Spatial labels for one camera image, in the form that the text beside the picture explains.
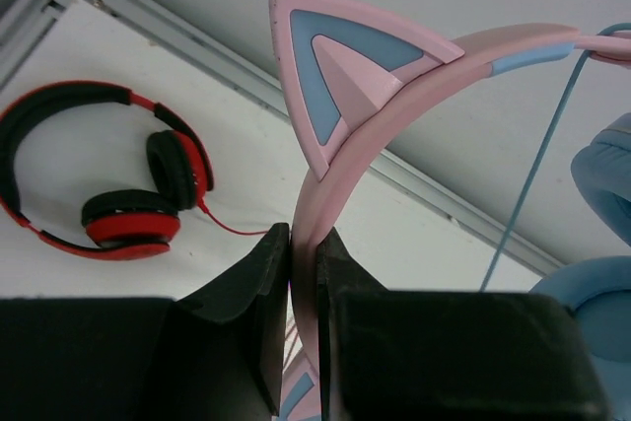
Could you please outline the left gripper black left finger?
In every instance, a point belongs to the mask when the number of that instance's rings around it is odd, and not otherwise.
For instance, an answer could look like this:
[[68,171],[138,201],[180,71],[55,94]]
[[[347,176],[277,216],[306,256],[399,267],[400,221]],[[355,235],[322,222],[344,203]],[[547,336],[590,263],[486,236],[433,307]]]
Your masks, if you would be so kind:
[[268,420],[280,410],[290,230],[180,300],[5,299],[5,420]]

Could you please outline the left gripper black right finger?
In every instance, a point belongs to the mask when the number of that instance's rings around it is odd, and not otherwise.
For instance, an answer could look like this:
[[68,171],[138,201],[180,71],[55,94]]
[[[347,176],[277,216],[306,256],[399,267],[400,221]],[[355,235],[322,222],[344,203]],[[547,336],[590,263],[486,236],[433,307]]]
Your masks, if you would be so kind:
[[327,420],[607,420],[578,323],[528,293],[385,288],[331,231],[316,250]]

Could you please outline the blue pink cat-ear headphones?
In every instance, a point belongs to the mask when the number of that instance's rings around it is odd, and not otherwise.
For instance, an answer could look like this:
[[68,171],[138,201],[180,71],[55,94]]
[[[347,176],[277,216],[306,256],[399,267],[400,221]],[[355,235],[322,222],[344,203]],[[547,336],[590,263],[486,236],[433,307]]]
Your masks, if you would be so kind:
[[[316,250],[373,159],[407,125],[489,77],[573,52],[628,67],[630,27],[597,35],[522,24],[448,40],[354,0],[269,0],[281,86],[309,169],[292,224],[291,294],[302,349],[287,369],[279,418],[327,420],[319,390]],[[630,416],[630,260],[588,259],[540,280],[528,294],[574,315],[611,409]]]

